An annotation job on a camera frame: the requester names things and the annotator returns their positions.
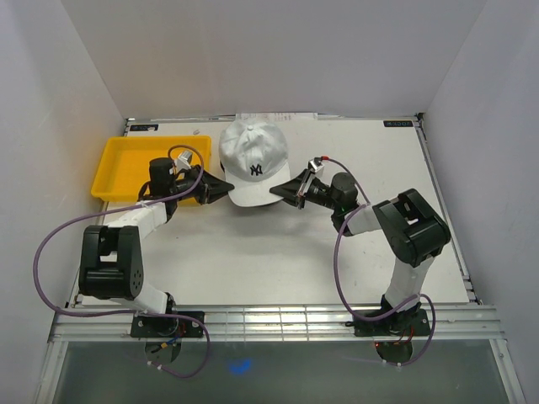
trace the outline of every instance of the orange plastic tray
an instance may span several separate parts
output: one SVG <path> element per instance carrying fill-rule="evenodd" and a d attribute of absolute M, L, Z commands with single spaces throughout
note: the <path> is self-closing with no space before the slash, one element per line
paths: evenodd
<path fill-rule="evenodd" d="M 150 160 L 166 157 L 171 146 L 183 144 L 194 147 L 210 166 L 211 138 L 209 136 L 143 136 L 112 137 L 104 147 L 98 171 L 92 185 L 92 196 L 105 202 L 136 202 L 141 186 L 150 179 Z M 173 151 L 176 157 L 181 149 Z M 192 165 L 200 164 L 193 155 Z M 196 205 L 194 199 L 181 203 Z"/>

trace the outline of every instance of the black sticker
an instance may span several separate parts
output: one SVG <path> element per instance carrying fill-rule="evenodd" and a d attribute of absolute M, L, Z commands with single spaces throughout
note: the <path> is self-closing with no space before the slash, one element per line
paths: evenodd
<path fill-rule="evenodd" d="M 129 132 L 148 132 L 149 130 L 157 130 L 159 125 L 131 125 Z"/>
<path fill-rule="evenodd" d="M 410 128 L 414 126 L 411 120 L 384 120 L 387 128 Z"/>

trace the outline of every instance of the ny logo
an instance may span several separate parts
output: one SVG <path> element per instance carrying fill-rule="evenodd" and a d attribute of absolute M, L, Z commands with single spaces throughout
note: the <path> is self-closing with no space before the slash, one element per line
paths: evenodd
<path fill-rule="evenodd" d="M 262 174 L 262 167 L 260 166 L 260 164 L 257 164 L 256 167 L 254 166 L 254 164 L 251 166 L 251 175 L 254 174 L 256 174 L 257 177 Z"/>

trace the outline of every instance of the metal frame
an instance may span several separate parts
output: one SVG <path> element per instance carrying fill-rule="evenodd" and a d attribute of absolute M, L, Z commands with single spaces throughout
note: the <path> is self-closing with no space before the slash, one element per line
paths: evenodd
<path fill-rule="evenodd" d="M 232 121 L 233 116 L 193 118 L 180 120 L 141 120 L 128 119 L 125 122 L 124 135 L 129 125 L 144 122 L 171 122 L 171 121 Z M 350 118 L 334 115 L 319 115 L 319 120 L 349 120 Z M 430 154 L 427 148 L 421 119 L 413 121 L 419 143 L 422 147 L 427 168 L 435 186 L 442 214 L 445 217 L 451 232 L 454 229 L 449 219 L 445 201 L 443 200 L 440 185 L 435 176 Z M 452 246 L 462 271 L 462 277 L 472 303 L 464 305 L 435 305 L 436 309 L 436 340 L 489 340 L 493 355 L 498 365 L 500 377 L 511 403 L 525 402 L 524 395 L 516 377 L 504 332 L 501 327 L 494 306 L 483 306 L 477 303 L 472 283 L 467 272 L 466 264 L 456 238 L 452 239 Z M 69 306 L 76 312 L 107 311 L 117 306 L 101 306 L 100 308 L 82 307 L 77 301 L 77 282 L 73 286 Z M 378 306 L 357 306 L 356 310 L 375 310 Z M 372 341 L 374 338 L 357 338 L 353 335 L 353 328 L 344 326 L 350 319 L 350 314 L 342 306 L 272 306 L 272 307 L 241 307 L 241 306 L 181 306 L 182 311 L 202 310 L 206 313 L 205 323 L 210 331 L 212 342 L 312 342 L 312 341 Z M 432 318 L 427 308 L 429 319 Z M 36 394 L 36 403 L 52 402 L 61 369 L 70 342 L 140 342 L 157 341 L 154 339 L 131 338 L 132 315 L 118 315 L 105 317 L 68 317 L 58 316 L 51 329 L 51 336 L 45 365 L 43 368 L 40 386 Z"/>

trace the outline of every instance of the gray wall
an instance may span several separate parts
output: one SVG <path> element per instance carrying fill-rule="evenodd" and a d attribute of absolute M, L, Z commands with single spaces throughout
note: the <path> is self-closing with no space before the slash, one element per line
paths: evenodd
<path fill-rule="evenodd" d="M 0 2 L 0 401 L 33 400 L 53 312 L 31 264 L 54 226 L 98 209 L 89 188 L 122 118 L 59 0 Z M 45 251 L 41 278 L 63 305 L 85 225 Z"/>
<path fill-rule="evenodd" d="M 539 402 L 539 4 L 489 0 L 426 115 L 472 282 Z"/>
<path fill-rule="evenodd" d="M 125 117 L 425 111 L 485 0 L 62 0 Z"/>

